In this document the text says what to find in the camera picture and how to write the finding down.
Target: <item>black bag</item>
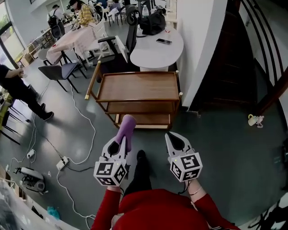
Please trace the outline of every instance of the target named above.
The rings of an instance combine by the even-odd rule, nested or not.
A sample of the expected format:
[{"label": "black bag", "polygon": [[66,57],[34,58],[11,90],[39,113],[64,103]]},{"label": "black bag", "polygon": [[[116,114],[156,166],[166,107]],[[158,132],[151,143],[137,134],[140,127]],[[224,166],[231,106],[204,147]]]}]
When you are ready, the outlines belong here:
[{"label": "black bag", "polygon": [[162,10],[157,10],[155,13],[142,18],[140,21],[140,28],[143,30],[142,34],[156,35],[165,30],[166,22]]},{"label": "black bag", "polygon": [[49,24],[50,28],[53,28],[54,26],[56,26],[58,24],[58,18],[55,16],[56,10],[54,11],[52,16],[50,16],[50,14],[48,13],[48,15],[49,15],[48,24]]}]

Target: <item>shelf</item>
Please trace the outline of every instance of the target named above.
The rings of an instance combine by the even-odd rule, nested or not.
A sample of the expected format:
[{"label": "shelf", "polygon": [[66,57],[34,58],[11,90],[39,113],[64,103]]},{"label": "shelf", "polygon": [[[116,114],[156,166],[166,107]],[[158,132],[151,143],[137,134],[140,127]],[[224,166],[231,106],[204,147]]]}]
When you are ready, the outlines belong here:
[{"label": "shelf", "polygon": [[172,102],[110,102],[107,114],[172,114]]},{"label": "shelf", "polygon": [[[120,127],[124,114],[117,114],[115,124]],[[168,129],[170,125],[169,114],[134,114],[136,128]]]},{"label": "shelf", "polygon": [[104,75],[97,102],[178,101],[174,72],[131,72]]}]

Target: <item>round white table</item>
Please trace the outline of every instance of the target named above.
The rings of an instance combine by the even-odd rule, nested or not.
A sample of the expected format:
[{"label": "round white table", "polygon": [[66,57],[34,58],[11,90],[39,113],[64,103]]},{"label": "round white table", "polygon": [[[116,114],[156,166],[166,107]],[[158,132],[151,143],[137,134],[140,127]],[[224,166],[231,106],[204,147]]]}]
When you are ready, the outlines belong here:
[{"label": "round white table", "polygon": [[[168,71],[182,54],[184,43],[181,35],[172,27],[170,33],[163,30],[161,33],[146,37],[138,37],[136,46],[130,55],[131,62],[140,67],[141,71]],[[169,40],[167,45],[156,42],[157,39]]]}]

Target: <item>power strip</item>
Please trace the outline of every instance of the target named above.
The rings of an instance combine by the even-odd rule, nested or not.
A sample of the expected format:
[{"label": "power strip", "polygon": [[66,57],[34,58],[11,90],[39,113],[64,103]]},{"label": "power strip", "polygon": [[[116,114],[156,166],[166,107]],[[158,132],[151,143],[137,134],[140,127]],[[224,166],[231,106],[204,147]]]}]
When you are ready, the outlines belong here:
[{"label": "power strip", "polygon": [[56,165],[57,169],[58,169],[58,170],[63,169],[64,166],[65,166],[66,164],[68,164],[68,162],[69,162],[69,160],[67,159],[66,156],[64,156],[64,157],[63,157],[63,161],[62,161],[62,160],[59,161],[58,164]]},{"label": "power strip", "polygon": [[28,153],[27,153],[27,158],[31,158],[33,155],[35,154],[35,150],[31,149]]}]

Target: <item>smartphone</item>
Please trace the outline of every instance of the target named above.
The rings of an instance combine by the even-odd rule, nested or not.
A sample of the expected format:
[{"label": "smartphone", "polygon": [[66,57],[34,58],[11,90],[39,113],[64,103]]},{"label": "smartphone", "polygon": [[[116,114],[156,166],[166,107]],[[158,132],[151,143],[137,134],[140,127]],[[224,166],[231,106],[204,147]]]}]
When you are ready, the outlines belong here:
[{"label": "smartphone", "polygon": [[171,41],[168,41],[168,40],[164,40],[164,39],[161,39],[161,38],[157,39],[156,41],[157,41],[157,42],[160,42],[160,43],[164,43],[164,44],[167,44],[167,45],[170,45],[170,44],[172,44],[172,42],[171,42]]}]

